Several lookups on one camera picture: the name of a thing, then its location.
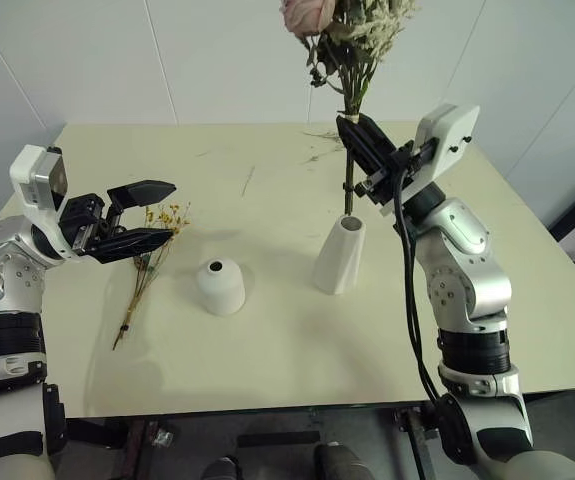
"pink rose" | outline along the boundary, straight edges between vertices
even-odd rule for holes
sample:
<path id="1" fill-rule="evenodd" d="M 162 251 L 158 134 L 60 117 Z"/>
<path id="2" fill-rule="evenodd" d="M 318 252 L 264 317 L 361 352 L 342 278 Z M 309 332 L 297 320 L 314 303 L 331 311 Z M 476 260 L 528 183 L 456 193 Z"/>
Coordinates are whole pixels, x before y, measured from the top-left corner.
<path id="1" fill-rule="evenodd" d="M 315 35 L 331 23 L 336 0 L 282 0 L 285 27 L 297 37 Z"/>

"black cable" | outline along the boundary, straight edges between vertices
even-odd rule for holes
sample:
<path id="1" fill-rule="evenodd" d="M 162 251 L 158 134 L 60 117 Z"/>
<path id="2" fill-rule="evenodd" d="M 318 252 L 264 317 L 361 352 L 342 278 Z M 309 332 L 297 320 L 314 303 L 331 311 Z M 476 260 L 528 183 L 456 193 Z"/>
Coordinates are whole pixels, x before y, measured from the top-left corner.
<path id="1" fill-rule="evenodd" d="M 422 338 L 420 332 L 420 323 L 418 321 L 418 311 L 416 308 L 416 298 L 414 294 L 414 257 L 415 257 L 415 241 L 413 241 L 407 230 L 402 208 L 402 188 L 405 180 L 405 174 L 400 174 L 395 178 L 394 189 L 394 216 L 396 217 L 396 225 L 398 225 L 398 233 L 401 238 L 403 246 L 403 259 L 405 265 L 405 306 L 407 314 L 407 330 L 409 333 L 409 340 L 416 356 L 418 364 L 418 374 L 420 381 L 427 393 L 427 396 L 436 403 L 438 400 L 438 392 L 434 383 L 425 368 L 423 362 L 422 352 Z"/>

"white ceramic vase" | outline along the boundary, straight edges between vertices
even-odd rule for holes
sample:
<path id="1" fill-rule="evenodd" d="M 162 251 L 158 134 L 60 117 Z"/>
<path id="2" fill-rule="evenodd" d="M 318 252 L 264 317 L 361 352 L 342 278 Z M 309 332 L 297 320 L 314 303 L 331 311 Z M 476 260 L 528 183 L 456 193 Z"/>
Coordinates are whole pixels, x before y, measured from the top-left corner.
<path id="1" fill-rule="evenodd" d="M 365 242 L 365 224 L 343 215 L 334 224 L 314 265 L 314 284 L 323 292 L 337 295 L 358 281 L 358 267 Z"/>
<path id="2" fill-rule="evenodd" d="M 198 290 L 204 307 L 214 315 L 231 315 L 245 303 L 243 274 L 229 258 L 213 258 L 198 270 Z"/>

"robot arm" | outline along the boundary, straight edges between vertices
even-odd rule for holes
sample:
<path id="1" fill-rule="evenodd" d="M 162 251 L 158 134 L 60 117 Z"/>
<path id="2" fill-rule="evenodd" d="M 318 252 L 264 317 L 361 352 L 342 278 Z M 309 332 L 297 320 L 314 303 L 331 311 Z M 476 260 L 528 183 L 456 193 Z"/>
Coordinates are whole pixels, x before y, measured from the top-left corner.
<path id="1" fill-rule="evenodd" d="M 446 199 L 433 183 L 462 157 L 478 111 L 444 105 L 421 121 L 414 142 L 398 149 L 364 115 L 357 124 L 342 117 L 337 124 L 368 175 L 356 193 L 381 204 L 383 214 L 394 211 L 403 245 L 415 247 L 425 272 L 447 393 L 434 397 L 433 384 L 427 390 L 445 453 L 481 479 L 575 480 L 574 462 L 533 450 L 518 369 L 509 357 L 511 285 L 493 256 L 490 233 L 467 205 Z M 409 298 L 407 308 L 415 311 Z"/>
<path id="2" fill-rule="evenodd" d="M 89 255 L 101 263 L 152 251 L 170 230 L 127 230 L 125 208 L 158 202 L 175 190 L 143 181 L 108 191 L 103 218 L 95 194 L 67 199 L 61 151 L 28 145 L 10 169 L 23 215 L 0 220 L 0 479 L 53 479 L 49 455 L 66 442 L 58 387 L 45 383 L 41 309 L 44 273 Z"/>

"white table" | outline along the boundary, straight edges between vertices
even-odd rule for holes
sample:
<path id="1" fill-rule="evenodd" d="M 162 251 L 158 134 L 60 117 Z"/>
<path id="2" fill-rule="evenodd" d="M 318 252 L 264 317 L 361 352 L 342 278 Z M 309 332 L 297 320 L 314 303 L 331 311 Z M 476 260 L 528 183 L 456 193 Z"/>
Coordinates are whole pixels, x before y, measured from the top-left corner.
<path id="1" fill-rule="evenodd" d="M 394 143 L 415 124 L 389 123 Z M 192 225 L 177 241 L 127 337 L 112 341 L 133 288 L 130 261 L 93 259 L 47 273 L 43 324 L 49 381 L 69 417 L 420 400 L 407 337 L 400 241 L 368 199 L 357 288 L 327 296 L 314 259 L 342 213 L 344 152 L 312 136 L 332 125 L 75 126 L 63 148 L 70 194 L 143 178 L 175 183 Z M 575 388 L 575 267 L 476 147 L 439 181 L 486 223 L 514 295 L 512 361 L 525 392 Z M 1 215 L 18 213 L 12 199 Z M 124 224 L 142 221 L 129 211 Z M 197 300 L 196 270 L 216 255 L 243 267 L 248 298 L 229 318 Z M 425 361 L 436 327 L 417 268 Z"/>

